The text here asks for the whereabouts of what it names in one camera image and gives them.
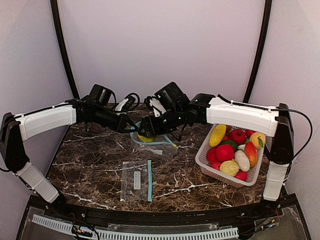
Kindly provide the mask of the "large clear zip bag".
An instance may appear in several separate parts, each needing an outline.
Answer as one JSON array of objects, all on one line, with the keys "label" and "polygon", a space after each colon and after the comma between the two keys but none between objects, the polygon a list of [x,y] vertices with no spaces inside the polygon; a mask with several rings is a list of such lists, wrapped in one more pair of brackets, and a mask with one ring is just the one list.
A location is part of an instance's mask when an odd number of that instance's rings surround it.
[{"label": "large clear zip bag", "polygon": [[178,152],[177,145],[167,135],[158,135],[154,142],[148,143],[141,141],[137,132],[131,132],[130,137],[134,150],[156,159],[169,160]]}]

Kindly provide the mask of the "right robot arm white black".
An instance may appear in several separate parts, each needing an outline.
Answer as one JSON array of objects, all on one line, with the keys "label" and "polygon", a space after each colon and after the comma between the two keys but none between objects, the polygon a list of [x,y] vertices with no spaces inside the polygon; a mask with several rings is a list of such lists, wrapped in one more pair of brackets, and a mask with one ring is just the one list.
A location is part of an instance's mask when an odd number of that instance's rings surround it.
[{"label": "right robot arm white black", "polygon": [[297,154],[294,153],[293,110],[279,106],[259,106],[228,100],[220,94],[199,93],[192,100],[175,82],[170,82],[155,94],[165,112],[141,120],[138,134],[147,138],[172,133],[179,126],[193,124],[224,124],[253,130],[271,137],[269,168],[263,199],[276,201],[286,180],[286,174]]}]

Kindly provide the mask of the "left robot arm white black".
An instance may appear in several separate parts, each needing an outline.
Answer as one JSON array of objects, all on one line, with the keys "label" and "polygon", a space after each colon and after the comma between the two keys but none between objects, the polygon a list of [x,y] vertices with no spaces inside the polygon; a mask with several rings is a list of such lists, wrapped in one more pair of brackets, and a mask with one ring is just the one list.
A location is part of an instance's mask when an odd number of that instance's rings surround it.
[{"label": "left robot arm white black", "polygon": [[13,115],[6,113],[0,127],[0,154],[4,172],[12,172],[47,203],[61,200],[61,192],[30,161],[24,142],[50,130],[77,123],[96,123],[117,133],[132,133],[137,125],[126,115],[134,99],[128,96],[113,108],[107,108],[114,92],[95,84],[82,99],[70,99],[58,105]]}]

